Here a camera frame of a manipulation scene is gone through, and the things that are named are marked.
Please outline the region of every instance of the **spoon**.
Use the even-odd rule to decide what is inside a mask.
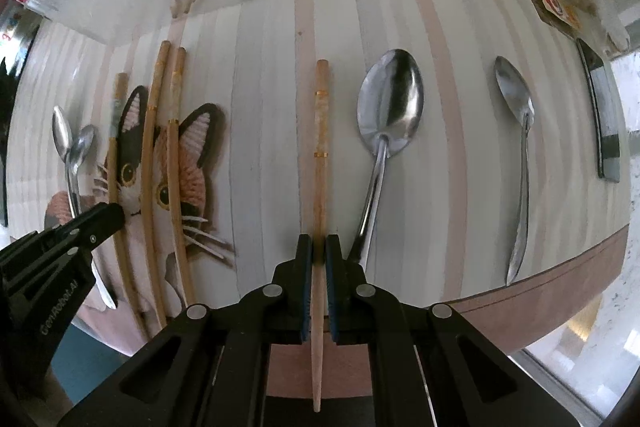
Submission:
[[[524,78],[520,72],[504,57],[496,57],[495,79],[500,91],[511,109],[513,116],[522,126],[520,134],[520,201],[518,203],[518,228],[516,240],[513,244],[506,283],[510,285],[522,266],[524,252],[527,250],[527,236],[529,235],[529,150],[527,136],[533,125],[535,111],[533,101]]]
[[[365,145],[376,157],[358,233],[349,253],[367,269],[367,257],[376,222],[387,157],[400,152],[415,135],[424,88],[414,58],[404,50],[386,52],[365,76],[358,95],[358,128]]]
[[[80,207],[80,190],[78,189],[78,170],[89,154],[89,150],[91,149],[91,145],[94,141],[94,136],[95,127],[93,125],[83,127],[71,145],[71,150],[66,156],[65,176],[72,217],[78,217],[82,213]],[[93,257],[91,259],[91,271],[94,274],[95,285],[98,286],[98,292],[100,292],[102,301],[109,308],[113,310],[116,309],[116,299],[111,296],[107,286],[102,280],[102,277],[100,277],[100,272],[98,272],[98,267],[95,264],[95,259],[93,259]]]
[[[53,128],[53,143],[56,145],[58,156],[60,156],[63,162],[66,162],[66,156],[71,150],[74,137],[71,134],[69,121],[66,119],[65,113],[59,105],[53,108],[51,126]]]

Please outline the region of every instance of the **bamboo chopstick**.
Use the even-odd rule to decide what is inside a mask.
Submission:
[[[322,398],[322,354],[324,350],[324,240],[326,238],[326,193],[329,143],[329,62],[316,64],[316,151],[314,176],[314,258],[311,270],[311,385],[314,411]]]
[[[110,203],[118,203],[118,128],[120,126],[120,117],[122,116],[122,108],[125,97],[127,96],[127,88],[129,87],[129,75],[127,73],[118,73],[113,93],[113,108],[111,111],[111,128],[109,129],[109,150],[107,155],[107,189]],[[133,312],[136,326],[143,339],[148,339],[146,329],[138,310],[138,294],[134,290],[133,276],[129,262],[129,252],[127,251],[127,242],[125,241],[124,230],[118,230],[113,234],[113,248],[116,253],[116,261],[118,269],[122,274],[122,288],[124,295],[129,301]]]
[[[149,99],[146,106],[145,127],[142,133],[142,158],[140,161],[140,182],[142,191],[140,194],[140,213],[142,214],[142,225],[145,236],[145,258],[146,269],[149,272],[149,280],[151,283],[151,295],[154,300],[154,310],[161,328],[166,326],[166,315],[164,313],[164,303],[162,302],[162,288],[160,286],[160,277],[158,273],[158,263],[154,248],[154,216],[153,216],[153,154],[154,154],[154,131],[156,127],[156,114],[158,113],[158,99],[160,97],[160,88],[162,87],[162,78],[164,77],[164,68],[166,67],[167,57],[171,43],[163,41],[160,45],[156,66],[154,68],[154,77],[151,81],[151,90],[149,91]]]
[[[180,122],[180,94],[182,92],[182,72],[186,56],[184,48],[178,49],[175,57],[174,73],[171,76],[171,114],[167,124],[166,140],[166,184],[169,189],[169,211],[171,224],[174,229],[174,252],[178,265],[178,273],[184,290],[184,300],[187,306],[195,304],[195,292],[187,251],[184,244],[184,232],[182,230],[182,211],[180,209],[180,162],[178,127]]]

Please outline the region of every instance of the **black phone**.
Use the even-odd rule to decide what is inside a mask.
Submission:
[[[608,181],[620,181],[620,130],[607,71],[600,56],[582,39],[577,39],[596,129],[598,176]]]

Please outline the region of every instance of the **white and pink striped surface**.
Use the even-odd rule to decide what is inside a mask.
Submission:
[[[132,2],[143,9],[144,0]],[[159,21],[168,19],[165,9]],[[411,52],[422,71],[424,116],[414,142],[388,163],[367,268],[369,280],[402,301],[425,306],[504,284],[520,130],[492,75],[496,55],[519,68],[536,108],[529,243],[518,279],[582,253],[629,222],[626,138],[622,181],[600,180],[576,47],[540,21],[530,0],[247,0],[161,24],[118,46],[59,23],[42,25],[11,125],[7,192],[14,237],[41,229],[50,197],[65,188],[50,130],[54,105],[67,111],[75,129],[98,126],[98,152],[90,161],[102,161],[115,75],[129,73],[130,90],[148,85],[165,38],[187,49],[181,117],[204,102],[226,115],[223,152],[209,175],[216,233],[233,243],[236,263],[228,268],[202,254],[191,258],[196,291],[209,305],[235,302],[270,280],[274,266],[293,256],[298,234],[310,231],[320,58],[333,75],[329,229],[340,235],[343,250],[354,237],[373,162],[355,119],[362,79],[396,47]],[[168,82],[164,88],[162,121]],[[84,174],[81,190],[90,193],[94,170]]]

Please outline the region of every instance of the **blue floor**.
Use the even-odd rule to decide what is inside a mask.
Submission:
[[[69,326],[51,361],[53,373],[73,404],[119,368],[126,357]]]

